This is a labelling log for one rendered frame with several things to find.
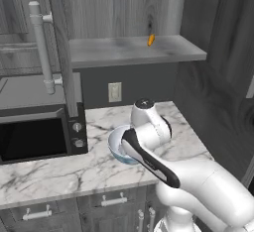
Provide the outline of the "dark grey cabinet door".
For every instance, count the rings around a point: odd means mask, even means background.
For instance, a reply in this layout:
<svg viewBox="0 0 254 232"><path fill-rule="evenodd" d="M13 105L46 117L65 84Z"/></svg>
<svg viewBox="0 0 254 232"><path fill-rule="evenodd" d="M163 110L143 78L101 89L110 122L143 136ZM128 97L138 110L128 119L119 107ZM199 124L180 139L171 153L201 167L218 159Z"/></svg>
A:
<svg viewBox="0 0 254 232"><path fill-rule="evenodd" d="M248 185L254 176L254 0L219 0L207 60L232 90L222 96L223 111Z"/></svg>

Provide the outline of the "grey wooden cabinet door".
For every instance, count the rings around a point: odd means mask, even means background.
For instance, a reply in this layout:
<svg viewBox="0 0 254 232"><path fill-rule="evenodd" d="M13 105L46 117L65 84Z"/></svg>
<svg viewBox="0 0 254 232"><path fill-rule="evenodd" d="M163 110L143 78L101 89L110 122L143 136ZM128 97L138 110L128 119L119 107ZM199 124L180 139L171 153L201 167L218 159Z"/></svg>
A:
<svg viewBox="0 0 254 232"><path fill-rule="evenodd" d="M74 81L67 38L63 0L50 0L50 4L53 14L57 51L63 78L63 93L66 101L68 116L76 117L78 113L75 99Z"/></svg>

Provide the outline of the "grey drawer front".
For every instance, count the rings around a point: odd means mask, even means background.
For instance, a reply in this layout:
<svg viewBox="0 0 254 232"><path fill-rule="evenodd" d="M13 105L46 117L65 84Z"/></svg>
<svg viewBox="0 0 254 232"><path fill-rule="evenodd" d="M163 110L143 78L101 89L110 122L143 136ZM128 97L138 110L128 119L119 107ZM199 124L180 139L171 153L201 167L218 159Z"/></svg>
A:
<svg viewBox="0 0 254 232"><path fill-rule="evenodd" d="M50 217L23 220L27 208L41 212L46 210L47 204L53 213ZM82 232L74 198L3 209L0 210L0 221L7 232Z"/></svg>
<svg viewBox="0 0 254 232"><path fill-rule="evenodd" d="M126 203L146 200L146 187L137 186L102 193L95 193L92 195L80 196L77 199L78 208L80 211L85 211L89 208L103 207L101 206L102 195L106 195L107 199L118 198L121 191L124 193L124 196L128 198L128 201Z"/></svg>

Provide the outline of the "grey open wall cabinet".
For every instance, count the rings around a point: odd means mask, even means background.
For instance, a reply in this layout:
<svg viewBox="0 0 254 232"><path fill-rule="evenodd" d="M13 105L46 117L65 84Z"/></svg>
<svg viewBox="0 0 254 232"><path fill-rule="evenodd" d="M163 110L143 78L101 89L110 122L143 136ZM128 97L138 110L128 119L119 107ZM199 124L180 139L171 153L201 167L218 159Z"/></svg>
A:
<svg viewBox="0 0 254 232"><path fill-rule="evenodd" d="M206 59L181 35L185 0L63 0L75 68ZM155 34L155 41L147 41Z"/></svg>

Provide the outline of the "grey cupboard door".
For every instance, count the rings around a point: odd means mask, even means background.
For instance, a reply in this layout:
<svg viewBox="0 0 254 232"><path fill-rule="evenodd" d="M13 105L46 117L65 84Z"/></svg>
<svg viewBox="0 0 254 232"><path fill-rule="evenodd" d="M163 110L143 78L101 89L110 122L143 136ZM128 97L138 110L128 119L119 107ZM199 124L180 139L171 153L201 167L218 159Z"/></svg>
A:
<svg viewBox="0 0 254 232"><path fill-rule="evenodd" d="M157 223L164 217L164 214L167 208L159 200L156 194L156 186L154 184L148 185L147 191L146 191L145 224L146 224L147 232L148 232L148 224L150 221L149 207L151 206L156 211L156 217L155 217L155 223L154 223L154 228L155 228Z"/></svg>
<svg viewBox="0 0 254 232"><path fill-rule="evenodd" d="M83 232L138 232L139 211L145 203L94 207L80 213Z"/></svg>

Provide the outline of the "grey closed wall cabinet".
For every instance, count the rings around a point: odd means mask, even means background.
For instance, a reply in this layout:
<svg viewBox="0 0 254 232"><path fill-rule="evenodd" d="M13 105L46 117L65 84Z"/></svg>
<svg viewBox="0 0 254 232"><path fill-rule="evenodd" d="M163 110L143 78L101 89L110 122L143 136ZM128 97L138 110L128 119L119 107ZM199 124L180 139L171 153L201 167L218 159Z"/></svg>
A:
<svg viewBox="0 0 254 232"><path fill-rule="evenodd" d="M42 72L30 19L32 1L47 12L48 0L0 0L0 75Z"/></svg>

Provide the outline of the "light blue bowl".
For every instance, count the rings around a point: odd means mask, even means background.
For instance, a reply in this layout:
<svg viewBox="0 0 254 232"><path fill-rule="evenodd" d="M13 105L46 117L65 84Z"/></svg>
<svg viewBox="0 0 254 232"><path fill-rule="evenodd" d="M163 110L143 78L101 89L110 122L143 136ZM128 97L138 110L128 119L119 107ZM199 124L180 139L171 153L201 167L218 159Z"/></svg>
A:
<svg viewBox="0 0 254 232"><path fill-rule="evenodd" d="M126 165L138 165L136 160L120 152L122 136L124 132L129 129L129 125L123 125L115 128L108 137L108 148L114 158L119 162Z"/></svg>

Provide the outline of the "white wall outlet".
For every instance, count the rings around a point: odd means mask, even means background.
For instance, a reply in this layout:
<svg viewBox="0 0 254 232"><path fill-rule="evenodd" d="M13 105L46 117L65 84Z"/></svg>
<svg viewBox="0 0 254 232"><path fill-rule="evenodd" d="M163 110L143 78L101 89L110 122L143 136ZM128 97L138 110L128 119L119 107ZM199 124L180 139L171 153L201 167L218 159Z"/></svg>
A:
<svg viewBox="0 0 254 232"><path fill-rule="evenodd" d="M108 101L121 102L122 101L122 83L113 82L108 84Z"/></svg>

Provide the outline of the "black microwave oven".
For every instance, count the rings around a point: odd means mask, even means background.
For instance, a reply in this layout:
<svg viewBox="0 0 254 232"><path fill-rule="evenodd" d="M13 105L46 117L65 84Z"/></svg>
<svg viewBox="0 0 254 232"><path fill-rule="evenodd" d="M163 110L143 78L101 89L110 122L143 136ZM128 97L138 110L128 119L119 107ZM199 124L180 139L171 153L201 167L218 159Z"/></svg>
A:
<svg viewBox="0 0 254 232"><path fill-rule="evenodd" d="M88 152L79 73L73 75L78 115L69 117L64 90L49 95L41 75L0 79L0 165Z"/></svg>

